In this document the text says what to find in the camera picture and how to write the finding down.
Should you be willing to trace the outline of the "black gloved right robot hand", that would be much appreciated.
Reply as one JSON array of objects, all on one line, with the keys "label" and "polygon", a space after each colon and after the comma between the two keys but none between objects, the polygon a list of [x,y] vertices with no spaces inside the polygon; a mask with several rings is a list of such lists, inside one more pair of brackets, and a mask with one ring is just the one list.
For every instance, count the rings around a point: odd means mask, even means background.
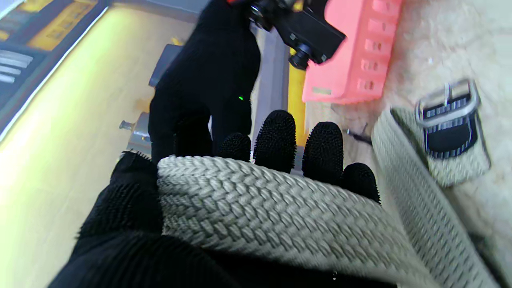
[{"label": "black gloved right robot hand", "polygon": [[260,65],[242,6],[211,0],[155,87],[148,122],[153,162],[216,156],[229,135],[247,136]]}]

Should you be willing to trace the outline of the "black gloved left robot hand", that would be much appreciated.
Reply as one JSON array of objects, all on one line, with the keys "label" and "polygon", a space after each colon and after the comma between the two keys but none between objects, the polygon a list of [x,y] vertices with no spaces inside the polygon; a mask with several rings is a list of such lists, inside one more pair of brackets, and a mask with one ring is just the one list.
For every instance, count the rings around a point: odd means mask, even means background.
[{"label": "black gloved left robot hand", "polygon": [[[302,170],[310,179],[334,184],[381,204],[375,175],[363,163],[343,168],[338,126],[322,122],[306,144]],[[284,110],[271,112],[261,127],[256,164],[290,172],[296,155],[296,123]],[[109,184],[84,221],[68,262],[49,288],[397,288],[397,285],[214,252],[162,234],[157,168],[149,158],[124,152]]]}]

